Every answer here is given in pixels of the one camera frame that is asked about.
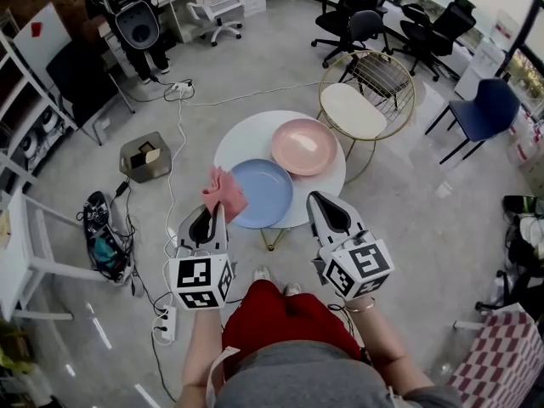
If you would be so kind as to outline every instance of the floor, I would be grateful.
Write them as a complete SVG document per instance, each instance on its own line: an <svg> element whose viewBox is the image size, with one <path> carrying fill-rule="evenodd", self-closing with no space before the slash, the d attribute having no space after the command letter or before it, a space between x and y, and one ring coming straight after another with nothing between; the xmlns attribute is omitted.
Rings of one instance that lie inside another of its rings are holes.
<svg viewBox="0 0 544 408"><path fill-rule="evenodd" d="M170 50L172 71L161 79L192 78L195 103L318 82L324 73L320 62L330 51L327 46L309 46L314 38L327 37L314 23L320 5L309 0L269 0L268 5L267 12L244 20L241 40L225 35L216 48L196 40ZM369 45L381 49L379 42ZM443 103L454 97L452 83L445 77L432 82L424 68L418 70L415 81L417 105L411 123L377 145L370 167L343 189L341 197L360 210L376 237L385 240L396 270L376 295L377 302L417 363L432 371L439 355L456 346L451 341L453 320L474 317L474 303L485 297L493 274L502 265L506 228L502 196L529 190L507 160L506 135L485 144L466 161L460 162L462 156L457 155L440 166L439 160L462 141L460 130L446 132L450 119L445 118L430 136L423 133ZM157 98L163 91L153 83L142 87L124 82L123 87L138 99ZM81 132L68 138L42 170L41 186L30 194L75 217L93 191L113 194L123 180L118 156L124 143L159 131L175 152L180 146L177 103L158 100L135 107L134 116L122 103L108 113L110 125L102 147ZM317 86L255 95L220 106L183 106L189 140L172 177L176 202L169 226L174 231L201 204L200 192L207 185L207 172L221 138L240 120L279 109L317 115ZM344 148L348 146L347 140L339 140ZM348 174L368 153L364 144L356 146ZM136 261L151 296L158 298L166 291L161 269L165 218L171 203L167 179L131 187L130 213L138 229ZM117 206L121 215L125 198ZM81 235L52 231L55 252L71 264L88 265L83 248L76 245ZM253 268L267 264L280 284L298 281L324 303L338 302L330 286L320 286L310 263L318 247L309 228L296 228L276 252L264 250L257 231L230 226L229 233L230 255L239 262L229 299L242 298ZM28 328L38 362L66 406L146 407L147 402L134 389L138 383L159 406L172 406L161 387L150 342L154 315L144 297L132 297L128 287L60 278L48 280L46 287L51 308L63 303L75 320L34 322ZM235 305L228 305L222 311L224 321L234 309ZM166 384L175 395L181 389L192 316L179 307L176 342L157 348ZM97 321L110 346L99 336Z"/></svg>

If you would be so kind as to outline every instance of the pink plate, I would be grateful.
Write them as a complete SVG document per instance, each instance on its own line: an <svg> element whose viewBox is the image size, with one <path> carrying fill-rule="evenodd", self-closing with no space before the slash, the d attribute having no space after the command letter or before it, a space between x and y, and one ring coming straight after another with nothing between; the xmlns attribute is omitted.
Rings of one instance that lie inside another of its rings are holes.
<svg viewBox="0 0 544 408"><path fill-rule="evenodd" d="M297 175L322 173L337 155L337 140L315 119L294 119L282 124L272 137L272 157Z"/></svg>

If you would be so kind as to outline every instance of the blue plate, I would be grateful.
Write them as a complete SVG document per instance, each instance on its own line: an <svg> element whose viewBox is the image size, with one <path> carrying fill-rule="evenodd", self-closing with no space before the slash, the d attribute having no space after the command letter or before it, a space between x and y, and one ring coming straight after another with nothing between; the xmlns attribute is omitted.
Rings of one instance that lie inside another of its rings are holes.
<svg viewBox="0 0 544 408"><path fill-rule="evenodd" d="M264 159L243 161L232 168L248 205L233 222L244 228L264 228L280 221L292 201L292 181L285 169Z"/></svg>

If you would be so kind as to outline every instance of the white sneaker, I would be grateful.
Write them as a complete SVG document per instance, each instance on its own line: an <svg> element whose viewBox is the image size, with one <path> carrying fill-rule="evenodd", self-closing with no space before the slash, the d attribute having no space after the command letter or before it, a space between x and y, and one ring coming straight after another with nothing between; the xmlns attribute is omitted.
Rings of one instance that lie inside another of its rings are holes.
<svg viewBox="0 0 544 408"><path fill-rule="evenodd" d="M259 266L253 271L253 281L258 280L271 281L269 268L266 266Z"/></svg>
<svg viewBox="0 0 544 408"><path fill-rule="evenodd" d="M161 74L168 74L169 72L170 72L170 59L168 60L168 66L164 70L161 70Z"/></svg>
<svg viewBox="0 0 544 408"><path fill-rule="evenodd" d="M295 296L300 295L303 292L300 284L289 283L286 285L285 290L283 291L283 296Z"/></svg>

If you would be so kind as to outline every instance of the white round table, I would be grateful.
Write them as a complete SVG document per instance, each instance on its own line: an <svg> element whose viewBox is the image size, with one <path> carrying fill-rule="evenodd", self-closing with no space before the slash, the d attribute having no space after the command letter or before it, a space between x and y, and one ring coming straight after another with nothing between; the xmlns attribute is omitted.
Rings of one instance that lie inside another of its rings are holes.
<svg viewBox="0 0 544 408"><path fill-rule="evenodd" d="M273 160L270 154L270 144L275 130L284 122L299 118L315 119L291 110L271 110L246 118L231 128L224 136L215 153L213 164L229 171L238 163L246 160ZM293 183L291 207L281 221L269 228L290 229L306 224L309 221L306 200L308 194L313 190L321 190L334 196L340 194L346 179L346 161L338 141L337 147L337 156L334 162L323 173L312 177L291 174Z"/></svg>

